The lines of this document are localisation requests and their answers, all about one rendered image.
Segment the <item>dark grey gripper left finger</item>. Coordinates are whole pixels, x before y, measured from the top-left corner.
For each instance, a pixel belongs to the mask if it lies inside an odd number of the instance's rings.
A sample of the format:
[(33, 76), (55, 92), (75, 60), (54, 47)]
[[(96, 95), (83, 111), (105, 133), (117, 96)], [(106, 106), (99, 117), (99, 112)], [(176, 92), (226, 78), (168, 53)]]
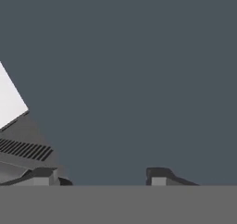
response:
[(71, 180), (58, 175), (56, 168), (36, 168), (20, 178), (1, 182), (0, 186), (72, 186)]

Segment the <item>grey appliance with vent slats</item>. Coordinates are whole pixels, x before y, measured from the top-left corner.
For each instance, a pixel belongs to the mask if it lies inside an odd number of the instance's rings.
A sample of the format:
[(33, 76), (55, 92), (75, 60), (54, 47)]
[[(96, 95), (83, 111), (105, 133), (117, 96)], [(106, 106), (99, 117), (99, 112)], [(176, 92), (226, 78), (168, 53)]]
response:
[(0, 61), (0, 183), (36, 168), (56, 168), (63, 180), (68, 175), (58, 152), (41, 134), (30, 109)]

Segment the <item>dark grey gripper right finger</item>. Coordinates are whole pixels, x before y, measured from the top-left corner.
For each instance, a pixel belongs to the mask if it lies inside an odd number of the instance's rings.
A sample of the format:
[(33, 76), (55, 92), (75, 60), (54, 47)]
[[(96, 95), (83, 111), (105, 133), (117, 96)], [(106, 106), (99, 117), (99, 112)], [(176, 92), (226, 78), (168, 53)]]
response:
[(147, 168), (145, 184), (148, 186), (197, 186), (197, 183), (176, 176), (169, 168)]

